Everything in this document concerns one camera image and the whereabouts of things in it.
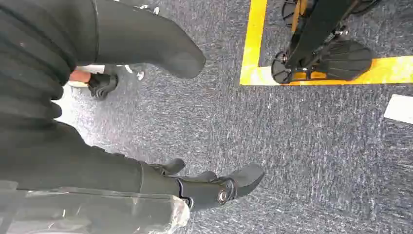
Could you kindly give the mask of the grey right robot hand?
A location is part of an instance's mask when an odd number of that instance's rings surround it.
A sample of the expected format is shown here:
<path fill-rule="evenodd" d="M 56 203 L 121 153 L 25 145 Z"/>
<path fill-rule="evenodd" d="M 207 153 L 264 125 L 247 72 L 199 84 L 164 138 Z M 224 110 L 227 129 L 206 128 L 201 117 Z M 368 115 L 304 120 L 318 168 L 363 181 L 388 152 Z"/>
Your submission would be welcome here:
<path fill-rule="evenodd" d="M 182 160 L 147 164 L 88 145 L 58 121 L 56 101 L 78 66 L 149 63 L 191 79 L 205 56 L 175 22 L 114 0 L 0 3 L 0 178 L 26 190 L 77 187 L 173 195 L 205 210 L 250 194 L 264 170 L 179 176 Z"/>

